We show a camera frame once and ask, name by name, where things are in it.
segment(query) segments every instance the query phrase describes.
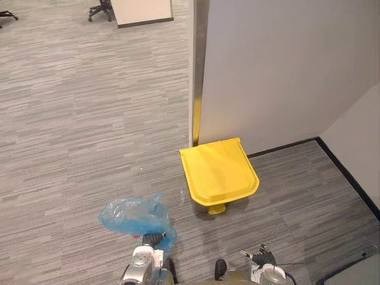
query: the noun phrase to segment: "white table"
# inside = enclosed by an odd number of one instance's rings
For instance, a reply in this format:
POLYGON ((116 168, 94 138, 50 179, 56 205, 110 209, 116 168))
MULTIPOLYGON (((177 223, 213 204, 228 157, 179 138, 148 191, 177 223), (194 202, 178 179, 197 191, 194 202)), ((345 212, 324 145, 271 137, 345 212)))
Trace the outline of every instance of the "white table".
POLYGON ((173 21, 171 0, 111 0, 119 28, 173 21))

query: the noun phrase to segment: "trash can lid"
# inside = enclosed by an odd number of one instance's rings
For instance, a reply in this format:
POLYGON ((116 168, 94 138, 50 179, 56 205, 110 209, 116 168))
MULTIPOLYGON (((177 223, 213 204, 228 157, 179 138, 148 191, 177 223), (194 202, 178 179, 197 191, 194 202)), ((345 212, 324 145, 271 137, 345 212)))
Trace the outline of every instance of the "trash can lid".
POLYGON ((250 196, 259 186, 240 138, 201 144, 179 152, 191 198, 203 206, 250 196))

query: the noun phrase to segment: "blue plastic bag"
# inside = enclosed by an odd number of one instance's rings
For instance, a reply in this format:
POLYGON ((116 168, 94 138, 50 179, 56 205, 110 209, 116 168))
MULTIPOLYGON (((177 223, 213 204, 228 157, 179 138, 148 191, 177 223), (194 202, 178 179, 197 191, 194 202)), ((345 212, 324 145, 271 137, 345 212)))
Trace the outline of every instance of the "blue plastic bag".
POLYGON ((166 234, 155 246, 165 254, 175 245, 177 233, 165 205, 155 199, 117 199, 106 204, 99 215, 106 229, 126 235, 166 234))

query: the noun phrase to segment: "corner of wall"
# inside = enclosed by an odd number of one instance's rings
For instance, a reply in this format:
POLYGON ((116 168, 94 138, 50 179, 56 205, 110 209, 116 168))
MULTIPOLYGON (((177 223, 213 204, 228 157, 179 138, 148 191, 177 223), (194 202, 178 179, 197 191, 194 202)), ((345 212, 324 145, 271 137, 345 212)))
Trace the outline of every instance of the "corner of wall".
POLYGON ((329 149, 380 208, 380 85, 372 86, 322 134, 329 149))

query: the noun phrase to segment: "office chair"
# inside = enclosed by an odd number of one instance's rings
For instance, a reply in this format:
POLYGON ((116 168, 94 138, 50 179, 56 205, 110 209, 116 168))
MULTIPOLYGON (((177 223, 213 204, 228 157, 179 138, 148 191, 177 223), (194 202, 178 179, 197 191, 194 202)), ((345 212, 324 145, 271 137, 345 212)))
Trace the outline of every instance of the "office chair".
POLYGON ((99 0, 100 5, 91 7, 88 12, 88 21, 92 22, 92 16, 99 13, 100 11, 103 11, 108 16, 108 22, 111 22, 111 15, 110 10, 112 10, 111 1, 110 0, 99 0))
POLYGON ((16 21, 18 21, 18 18, 9 11, 0 11, 0 17, 13 17, 16 21))

